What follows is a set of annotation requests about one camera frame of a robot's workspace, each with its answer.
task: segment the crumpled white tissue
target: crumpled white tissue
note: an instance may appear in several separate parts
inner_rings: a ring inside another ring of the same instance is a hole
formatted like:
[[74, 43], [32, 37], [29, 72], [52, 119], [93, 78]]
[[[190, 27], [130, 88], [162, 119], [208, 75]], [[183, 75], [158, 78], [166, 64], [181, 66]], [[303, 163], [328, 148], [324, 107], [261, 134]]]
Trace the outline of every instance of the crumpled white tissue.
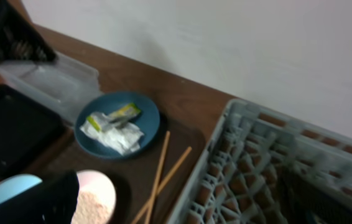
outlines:
[[144, 135], [139, 127], [132, 123], [126, 123], [122, 127], [110, 128], [106, 131], [97, 131], [89, 121], [85, 121], [80, 130], [89, 138], [99, 141], [106, 147], [115, 149], [121, 155], [140, 149], [138, 142]]

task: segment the rice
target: rice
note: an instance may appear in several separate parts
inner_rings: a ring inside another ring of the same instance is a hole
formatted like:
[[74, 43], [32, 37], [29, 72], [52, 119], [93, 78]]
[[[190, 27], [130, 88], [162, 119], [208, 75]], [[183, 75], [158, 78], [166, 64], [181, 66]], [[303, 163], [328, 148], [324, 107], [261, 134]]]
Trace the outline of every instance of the rice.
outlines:
[[82, 191], [78, 194], [78, 203], [71, 224], [105, 224], [110, 210], [100, 203], [95, 194]]

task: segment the brown tray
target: brown tray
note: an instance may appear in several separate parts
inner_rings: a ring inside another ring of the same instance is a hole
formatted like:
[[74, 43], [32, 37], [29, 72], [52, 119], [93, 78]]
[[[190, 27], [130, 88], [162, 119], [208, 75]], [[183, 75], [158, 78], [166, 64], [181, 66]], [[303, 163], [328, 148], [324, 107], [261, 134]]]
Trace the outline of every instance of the brown tray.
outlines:
[[26, 171], [44, 179], [69, 169], [99, 170], [113, 181], [116, 188], [116, 211], [110, 223], [131, 223], [151, 194], [166, 130], [170, 131], [170, 141], [162, 178], [188, 146], [193, 150], [157, 197], [152, 222], [163, 223], [205, 147], [205, 138], [199, 130], [176, 120], [162, 118], [161, 127], [153, 143], [132, 159], [122, 161], [100, 159], [82, 150], [74, 141], [62, 152], [45, 152]]

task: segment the transparent bin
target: transparent bin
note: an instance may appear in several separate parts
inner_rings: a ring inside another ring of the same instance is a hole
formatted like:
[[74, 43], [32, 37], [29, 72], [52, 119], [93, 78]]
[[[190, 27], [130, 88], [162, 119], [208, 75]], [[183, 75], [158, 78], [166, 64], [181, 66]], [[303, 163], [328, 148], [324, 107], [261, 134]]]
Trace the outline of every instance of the transparent bin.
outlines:
[[100, 92], [98, 71], [57, 52], [55, 64], [0, 63], [6, 83], [74, 124], [79, 112]]
[[287, 223], [282, 167], [352, 202], [352, 139], [244, 100], [231, 100], [168, 223]]

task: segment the chopstick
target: chopstick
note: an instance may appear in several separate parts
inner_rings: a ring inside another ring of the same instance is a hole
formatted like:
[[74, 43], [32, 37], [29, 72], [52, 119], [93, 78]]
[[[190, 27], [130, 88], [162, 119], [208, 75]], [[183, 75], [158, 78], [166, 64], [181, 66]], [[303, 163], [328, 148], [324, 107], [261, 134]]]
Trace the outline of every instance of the chopstick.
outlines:
[[[180, 158], [178, 159], [178, 161], [175, 163], [175, 165], [171, 168], [171, 170], [169, 171], [169, 173], [165, 176], [165, 178], [161, 181], [157, 194], [159, 195], [161, 193], [161, 191], [166, 187], [166, 185], [168, 184], [168, 182], [171, 180], [171, 178], [174, 176], [174, 174], [176, 173], [176, 171], [178, 170], [178, 168], [182, 165], [182, 163], [184, 162], [184, 160], [187, 158], [188, 154], [191, 152], [192, 148], [189, 146], [184, 153], [182, 154], [182, 156], [180, 156]], [[146, 212], [147, 208], [149, 206], [149, 199], [145, 202], [145, 204], [143, 205], [143, 207], [140, 209], [139, 213], [137, 213], [136, 217], [134, 217], [132, 224], [136, 224], [137, 221], [140, 220], [140, 218], [143, 216], [144, 212]]]
[[166, 151], [168, 149], [169, 137], [170, 137], [170, 131], [167, 131], [166, 136], [165, 136], [164, 145], [162, 146], [161, 156], [159, 158], [157, 174], [155, 175], [154, 184], [152, 186], [152, 192], [151, 192], [151, 196], [149, 199], [149, 208], [148, 208], [147, 215], [146, 215], [146, 221], [144, 222], [145, 224], [150, 223], [152, 208], [154, 207], [155, 198], [157, 196], [158, 183], [159, 183], [159, 179], [161, 178], [162, 168], [164, 167], [165, 155], [166, 155]]

